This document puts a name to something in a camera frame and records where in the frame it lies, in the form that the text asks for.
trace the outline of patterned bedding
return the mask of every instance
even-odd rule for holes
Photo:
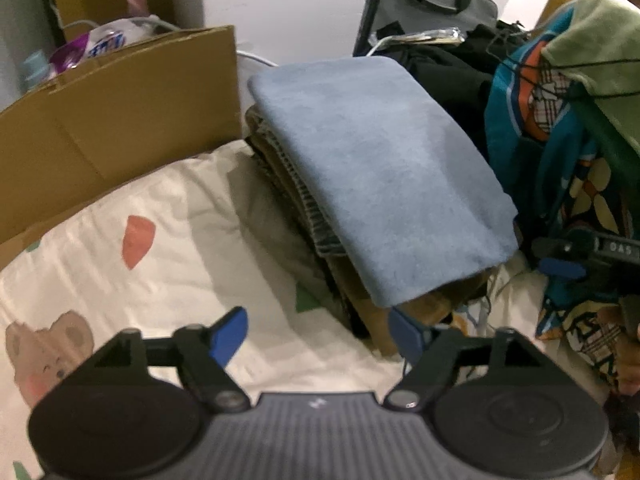
[[[506,324],[533,339],[544,285],[516,257],[490,282],[491,312],[465,307],[454,324],[470,335]],[[381,396],[401,376],[337,320],[341,306],[239,140],[112,192],[0,272],[0,479],[38,478],[30,409],[114,333],[167,336],[236,305],[250,330],[227,370],[254,400],[269,390]],[[604,400],[606,385],[580,358],[537,344]]]

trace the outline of gray bag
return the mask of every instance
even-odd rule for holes
[[[493,0],[380,0],[370,32],[399,22],[405,34],[457,27],[469,32],[478,25],[495,28]]]

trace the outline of stack of folded clothes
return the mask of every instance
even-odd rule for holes
[[[439,323],[517,249],[492,170],[396,62],[289,65],[250,90],[247,141],[382,355],[388,307]]]

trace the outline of folded blue cloth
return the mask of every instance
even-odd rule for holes
[[[255,75],[255,101],[378,306],[507,260],[516,209],[464,131],[395,61]]]

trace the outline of bag handle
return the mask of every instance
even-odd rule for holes
[[[418,5],[427,8],[428,10],[437,10],[443,14],[460,14],[464,10],[469,8],[471,0],[456,0],[455,7],[449,7],[431,0],[413,0]]]

